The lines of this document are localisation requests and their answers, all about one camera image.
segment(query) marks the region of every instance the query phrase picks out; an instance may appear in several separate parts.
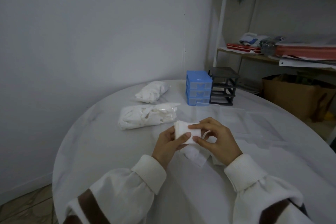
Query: white jacket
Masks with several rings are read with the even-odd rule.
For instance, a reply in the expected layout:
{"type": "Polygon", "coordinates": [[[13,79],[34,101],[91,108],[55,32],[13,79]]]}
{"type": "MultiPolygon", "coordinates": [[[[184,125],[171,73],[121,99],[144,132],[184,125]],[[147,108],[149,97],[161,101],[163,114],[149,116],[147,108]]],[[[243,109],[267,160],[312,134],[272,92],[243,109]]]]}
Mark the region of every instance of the white jacket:
{"type": "MultiPolygon", "coordinates": [[[[248,154],[224,169],[237,193],[232,223],[312,223],[303,196],[294,186],[268,175],[248,154]]],[[[154,196],[166,171],[151,156],[143,155],[132,169],[109,171],[71,200],[64,223],[146,223],[154,196]]]]}

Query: brown cardboard box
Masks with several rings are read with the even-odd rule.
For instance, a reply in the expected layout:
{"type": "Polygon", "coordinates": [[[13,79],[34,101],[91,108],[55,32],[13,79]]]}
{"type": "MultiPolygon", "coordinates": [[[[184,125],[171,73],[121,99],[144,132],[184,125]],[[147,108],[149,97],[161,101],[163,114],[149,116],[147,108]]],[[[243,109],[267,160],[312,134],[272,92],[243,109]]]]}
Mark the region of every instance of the brown cardboard box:
{"type": "Polygon", "coordinates": [[[296,75],[271,75],[262,79],[264,98],[300,120],[322,121],[336,94],[336,86],[312,80],[312,85],[295,83],[296,75]]]}

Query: hand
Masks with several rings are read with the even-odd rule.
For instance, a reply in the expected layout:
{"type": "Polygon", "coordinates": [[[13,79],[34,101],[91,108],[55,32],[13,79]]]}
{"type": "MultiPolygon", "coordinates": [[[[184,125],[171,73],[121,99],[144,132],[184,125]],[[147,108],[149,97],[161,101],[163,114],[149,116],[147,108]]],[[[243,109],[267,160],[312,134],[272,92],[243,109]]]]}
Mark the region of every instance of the hand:
{"type": "Polygon", "coordinates": [[[191,137],[191,133],[187,132],[175,140],[174,133],[174,126],[168,128],[166,131],[163,131],[159,135],[152,154],[152,157],[155,158],[165,170],[173,158],[175,151],[186,147],[187,144],[182,144],[191,137]]]}
{"type": "Polygon", "coordinates": [[[228,166],[238,156],[242,154],[239,146],[229,128],[225,127],[212,117],[201,120],[199,124],[189,125],[190,129],[201,129],[201,135],[209,131],[204,139],[194,136],[192,139],[200,146],[209,150],[220,162],[228,166]],[[215,143],[209,143],[206,140],[210,136],[217,138],[215,143]]]}

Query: tiled floor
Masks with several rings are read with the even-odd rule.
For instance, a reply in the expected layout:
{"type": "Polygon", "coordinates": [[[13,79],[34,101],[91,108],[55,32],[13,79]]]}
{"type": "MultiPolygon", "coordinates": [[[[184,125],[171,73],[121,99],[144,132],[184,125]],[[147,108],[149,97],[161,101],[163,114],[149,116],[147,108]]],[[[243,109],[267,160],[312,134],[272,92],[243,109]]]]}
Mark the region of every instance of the tiled floor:
{"type": "Polygon", "coordinates": [[[58,224],[51,184],[1,205],[0,224],[58,224]]]}

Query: person's right hand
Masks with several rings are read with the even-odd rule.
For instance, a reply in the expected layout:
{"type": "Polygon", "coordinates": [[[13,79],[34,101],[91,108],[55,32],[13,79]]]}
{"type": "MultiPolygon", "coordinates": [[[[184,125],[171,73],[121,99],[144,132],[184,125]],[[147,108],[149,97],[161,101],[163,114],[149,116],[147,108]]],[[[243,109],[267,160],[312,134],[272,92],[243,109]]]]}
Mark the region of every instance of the person's right hand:
{"type": "Polygon", "coordinates": [[[212,117],[201,120],[199,124],[188,126],[189,129],[201,129],[202,136],[208,132],[204,139],[194,136],[192,139],[200,146],[209,150],[220,162],[228,166],[238,156],[242,154],[239,146],[229,128],[225,127],[212,117]],[[209,143],[206,140],[210,136],[217,138],[215,143],[209,143]]]}

